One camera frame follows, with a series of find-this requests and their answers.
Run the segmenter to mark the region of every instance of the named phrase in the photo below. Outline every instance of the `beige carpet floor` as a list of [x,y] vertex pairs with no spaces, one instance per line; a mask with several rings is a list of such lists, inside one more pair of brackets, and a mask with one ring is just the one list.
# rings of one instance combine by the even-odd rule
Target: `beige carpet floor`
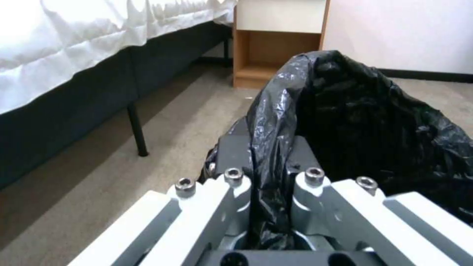
[[[396,82],[473,135],[473,84]],[[197,177],[207,150],[258,93],[232,89],[231,69],[195,65],[138,102],[150,155],[126,112],[0,191],[0,265],[64,265],[148,190]]]

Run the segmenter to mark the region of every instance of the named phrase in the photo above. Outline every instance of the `screw head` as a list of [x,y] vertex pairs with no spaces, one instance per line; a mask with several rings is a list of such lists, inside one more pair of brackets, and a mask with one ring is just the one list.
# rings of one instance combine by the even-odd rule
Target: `screw head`
[[305,173],[306,183],[310,186],[320,186],[324,182],[325,172],[318,167],[309,167]]
[[356,183],[371,195],[374,196],[376,194],[378,183],[374,179],[370,177],[357,177]]
[[181,178],[175,184],[176,195],[180,198],[189,198],[195,194],[195,181],[189,178]]
[[243,180],[243,171],[239,168],[228,168],[223,173],[225,182],[227,182],[231,187],[240,186]]

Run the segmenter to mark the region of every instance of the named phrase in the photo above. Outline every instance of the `white drawer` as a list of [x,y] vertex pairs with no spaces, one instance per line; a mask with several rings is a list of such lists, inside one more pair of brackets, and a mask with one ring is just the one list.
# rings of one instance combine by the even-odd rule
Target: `white drawer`
[[236,29],[321,33],[326,0],[239,0]]

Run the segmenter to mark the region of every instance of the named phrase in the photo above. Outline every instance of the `plastic bag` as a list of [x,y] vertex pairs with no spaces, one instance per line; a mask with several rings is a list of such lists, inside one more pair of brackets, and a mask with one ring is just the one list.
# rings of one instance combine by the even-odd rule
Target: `plastic bag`
[[293,57],[243,119],[254,166],[249,248],[294,248],[282,188],[295,135],[307,139],[330,180],[369,176],[387,195],[417,191],[473,224],[473,141],[440,111],[338,51]]

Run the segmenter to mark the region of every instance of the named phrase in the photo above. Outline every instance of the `wooden nightstand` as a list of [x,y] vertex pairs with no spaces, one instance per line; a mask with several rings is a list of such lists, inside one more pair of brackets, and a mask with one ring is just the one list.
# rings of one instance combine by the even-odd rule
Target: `wooden nightstand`
[[239,0],[233,86],[261,89],[292,56],[322,46],[330,0]]

